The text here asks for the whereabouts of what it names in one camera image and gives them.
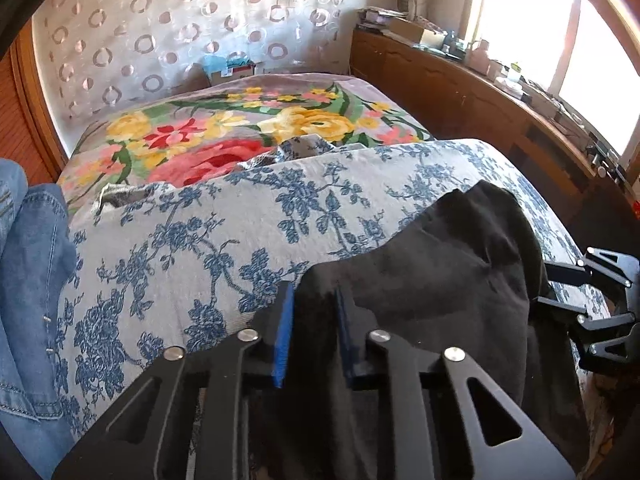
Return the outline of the blue floral bed cover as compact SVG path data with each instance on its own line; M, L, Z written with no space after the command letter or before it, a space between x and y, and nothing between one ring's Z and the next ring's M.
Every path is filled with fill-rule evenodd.
M542 260L579 250L542 195L479 140L379 148L294 141L177 188L109 185L70 222L76 266L56 321L56 372L73 439L165 348L212 348L281 282L381 247L442 196L487 182L521 207Z

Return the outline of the window with wooden frame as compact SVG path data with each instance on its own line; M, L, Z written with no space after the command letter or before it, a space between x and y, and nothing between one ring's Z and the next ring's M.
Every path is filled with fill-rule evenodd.
M592 125L624 164L639 146L639 72L589 0L472 0L472 40Z

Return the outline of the white bottle on cabinet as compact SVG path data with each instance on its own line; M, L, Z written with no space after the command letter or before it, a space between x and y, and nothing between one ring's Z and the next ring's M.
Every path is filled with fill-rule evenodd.
M486 76L490 69L489 42L479 39L472 42L466 54L465 65L474 72Z

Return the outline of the black pants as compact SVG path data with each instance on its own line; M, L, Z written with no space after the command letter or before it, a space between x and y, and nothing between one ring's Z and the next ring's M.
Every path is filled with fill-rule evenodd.
M318 264L296 288L283 388L254 402L250 445L262 479L379 479L378 395L347 385L336 292L378 327L431 352L469 353L558 449L574 474L589 437L539 244L515 197L487 182L440 198L381 247Z

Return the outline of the colourful flower blanket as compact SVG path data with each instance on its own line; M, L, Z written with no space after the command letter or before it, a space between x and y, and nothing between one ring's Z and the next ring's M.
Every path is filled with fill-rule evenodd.
M359 78L259 75L95 122L58 185L68 209L76 212L105 185L168 182L182 188L228 174L302 136L366 148L432 140L416 118Z

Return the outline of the long wooden cabinet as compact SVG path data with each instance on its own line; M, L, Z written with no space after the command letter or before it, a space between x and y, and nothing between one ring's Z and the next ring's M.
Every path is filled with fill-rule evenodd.
M639 253L628 198L601 178L561 130L464 66L362 29L350 70L416 118L437 139L480 139L501 152L548 202L577 245Z

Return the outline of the sheer circle pattern curtain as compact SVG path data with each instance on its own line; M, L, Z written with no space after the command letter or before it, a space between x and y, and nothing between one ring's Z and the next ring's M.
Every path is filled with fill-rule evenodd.
M205 60L344 72L359 10L397 0L44 0L32 16L42 92L73 151L95 120L202 88ZM423 11L426 0L411 0Z

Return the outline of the folded blue jeans bottom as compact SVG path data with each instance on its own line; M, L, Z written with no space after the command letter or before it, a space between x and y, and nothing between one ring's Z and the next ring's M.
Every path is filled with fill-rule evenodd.
M49 479L74 445L56 372L60 293L76 262L56 184L27 182L1 161L1 426L26 463Z

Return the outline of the beige box on cabinet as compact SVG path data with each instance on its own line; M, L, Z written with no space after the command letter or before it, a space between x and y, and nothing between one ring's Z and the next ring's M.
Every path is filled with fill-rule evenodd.
M393 18L388 24L388 29L413 44L420 44L427 48L440 49L446 38L446 32L443 29L420 16L413 21Z

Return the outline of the cardboard box with items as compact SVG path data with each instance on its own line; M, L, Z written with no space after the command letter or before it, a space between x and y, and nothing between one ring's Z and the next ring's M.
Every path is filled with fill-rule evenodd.
M211 86L254 76L257 70L257 65L248 55L238 52L229 56L205 55L201 66Z

